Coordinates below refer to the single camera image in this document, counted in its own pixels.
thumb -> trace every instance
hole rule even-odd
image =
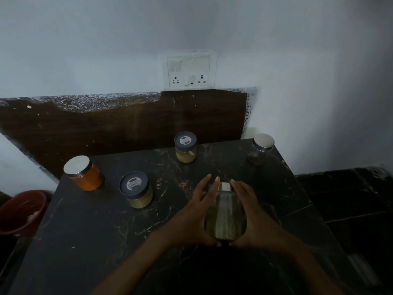
[[[206,246],[217,246],[217,247],[221,246],[221,242],[209,236],[208,234],[204,234],[202,243]]]
[[[232,242],[229,243],[230,246],[238,247],[238,248],[245,248],[245,247],[250,247],[251,243],[246,234],[240,236],[236,240],[233,240]]]

dark brown wall panel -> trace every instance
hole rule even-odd
[[[172,147],[176,133],[198,143],[239,139],[246,93],[224,90],[2,99],[0,127],[59,178],[76,155]]]

person's left hand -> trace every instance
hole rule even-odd
[[[155,234],[159,235],[167,248],[187,245],[204,244],[207,246],[221,246],[221,243],[210,237],[204,230],[204,219],[211,203],[213,203],[220,185],[217,177],[207,195],[201,200],[205,192],[204,187],[209,182],[211,174],[198,183],[193,198],[167,224],[159,228]]]

hand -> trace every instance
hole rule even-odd
[[[270,251],[285,251],[297,239],[279,226],[258,203],[253,189],[242,181],[231,179],[247,217],[246,232],[231,242],[236,247],[260,247]]]
[[[203,189],[210,178],[211,174],[203,178],[196,186],[194,195],[188,204],[155,232],[165,240],[168,248],[186,244],[221,246],[218,240],[210,237],[204,230],[206,212],[213,203],[220,185],[220,178],[217,177],[207,195],[202,199],[206,194]]]

floor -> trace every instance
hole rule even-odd
[[[372,294],[393,294],[393,178],[381,168],[296,176]]]

